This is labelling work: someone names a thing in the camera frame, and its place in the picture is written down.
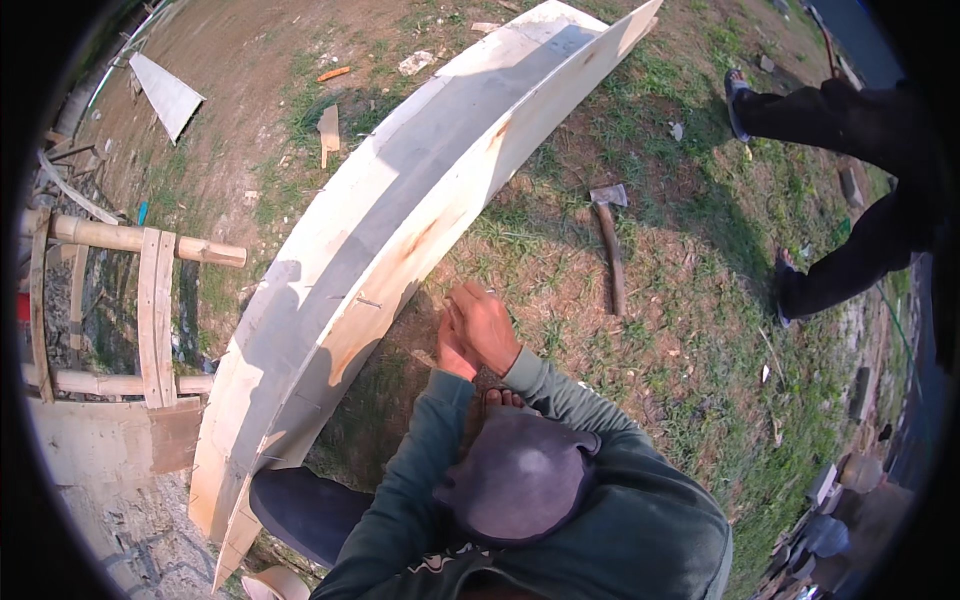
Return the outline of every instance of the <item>axe head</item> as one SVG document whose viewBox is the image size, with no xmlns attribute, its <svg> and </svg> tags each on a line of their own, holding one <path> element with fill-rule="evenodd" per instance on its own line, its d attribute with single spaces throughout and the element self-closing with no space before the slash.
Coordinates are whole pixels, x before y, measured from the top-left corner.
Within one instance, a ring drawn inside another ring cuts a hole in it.
<svg viewBox="0 0 960 600">
<path fill-rule="evenodd" d="M 626 206 L 627 190 L 623 187 L 623 183 L 611 185 L 610 187 L 601 187 L 600 189 L 591 189 L 590 199 L 594 204 L 617 204 L 619 206 Z"/>
</svg>

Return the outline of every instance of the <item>person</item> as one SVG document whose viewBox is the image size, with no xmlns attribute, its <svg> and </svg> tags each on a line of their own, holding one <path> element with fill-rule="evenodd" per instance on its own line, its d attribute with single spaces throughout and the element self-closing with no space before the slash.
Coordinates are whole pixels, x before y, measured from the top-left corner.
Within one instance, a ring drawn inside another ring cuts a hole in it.
<svg viewBox="0 0 960 600">
<path fill-rule="evenodd" d="M 924 106 L 909 83 L 857 91 L 839 79 L 787 96 L 750 89 L 740 69 L 724 78 L 733 135 L 818 146 L 873 163 L 899 179 L 896 189 L 857 220 L 849 239 L 804 274 L 786 250 L 776 260 L 783 326 L 867 290 L 887 273 L 933 250 L 945 220 L 939 159 Z"/>
<path fill-rule="evenodd" d="M 710 494 L 523 347 L 495 294 L 468 282 L 444 304 L 437 368 L 373 496 L 306 468 L 253 478 L 267 530 L 332 566 L 311 598 L 720 598 L 732 529 Z M 506 389 L 455 465 L 481 365 Z"/>
</svg>

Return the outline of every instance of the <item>black pants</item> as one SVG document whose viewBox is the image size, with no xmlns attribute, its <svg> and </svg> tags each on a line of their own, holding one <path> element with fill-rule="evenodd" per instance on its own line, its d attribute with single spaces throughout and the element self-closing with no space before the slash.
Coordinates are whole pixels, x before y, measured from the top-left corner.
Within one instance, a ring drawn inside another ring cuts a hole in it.
<svg viewBox="0 0 960 600">
<path fill-rule="evenodd" d="M 333 568 L 372 503 L 372 493 L 355 492 L 307 467 L 265 468 L 250 486 L 250 507 L 264 528 L 326 568 Z"/>
<path fill-rule="evenodd" d="M 820 312 L 865 291 L 926 252 L 943 219 L 932 131 L 909 88 L 856 91 L 839 80 L 788 96 L 739 93 L 733 109 L 746 133 L 856 156 L 895 175 L 897 189 L 871 205 L 847 242 L 810 267 L 778 278 L 788 319 Z"/>
</svg>

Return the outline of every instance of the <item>foot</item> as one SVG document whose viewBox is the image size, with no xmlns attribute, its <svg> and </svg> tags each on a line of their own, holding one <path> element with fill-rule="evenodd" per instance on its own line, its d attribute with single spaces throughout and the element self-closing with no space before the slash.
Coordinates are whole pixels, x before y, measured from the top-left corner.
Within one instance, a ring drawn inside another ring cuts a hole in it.
<svg viewBox="0 0 960 600">
<path fill-rule="evenodd" d="M 793 266 L 793 261 L 790 260 L 790 252 L 786 248 L 780 248 L 777 250 L 777 260 L 774 263 L 774 269 L 777 277 L 777 287 L 780 288 L 780 279 L 783 277 L 784 273 L 794 272 L 797 269 Z M 790 320 L 783 316 L 783 307 L 780 306 L 780 298 L 778 293 L 777 298 L 777 318 L 780 320 L 780 324 L 783 325 L 783 328 L 786 329 L 790 326 Z"/>
<path fill-rule="evenodd" d="M 750 89 L 750 85 L 747 84 L 747 76 L 740 69 L 731 69 L 727 71 L 727 75 L 723 79 L 723 86 L 727 93 L 727 111 L 730 114 L 730 128 L 733 130 L 733 137 L 747 143 L 750 141 L 750 136 L 743 131 L 740 118 L 736 116 L 736 112 L 733 110 L 733 99 L 736 98 L 736 95 L 745 89 Z"/>
<path fill-rule="evenodd" d="M 487 406 L 513 406 L 514 408 L 523 408 L 523 398 L 516 392 L 510 390 L 489 389 L 484 397 Z"/>
</svg>

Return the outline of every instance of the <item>wooden axe handle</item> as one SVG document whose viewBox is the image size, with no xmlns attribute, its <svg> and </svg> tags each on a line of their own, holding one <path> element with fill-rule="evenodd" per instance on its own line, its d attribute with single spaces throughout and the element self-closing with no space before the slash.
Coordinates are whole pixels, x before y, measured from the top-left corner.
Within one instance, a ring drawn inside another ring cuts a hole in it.
<svg viewBox="0 0 960 600">
<path fill-rule="evenodd" d="M 607 204 L 594 203 L 597 216 L 600 218 L 600 229 L 603 231 L 603 241 L 607 245 L 607 255 L 610 257 L 610 268 L 613 275 L 613 314 L 622 317 L 627 314 L 627 291 L 623 285 L 623 258 L 620 256 L 620 244 L 616 240 L 616 230 L 613 228 L 613 215 Z"/>
</svg>

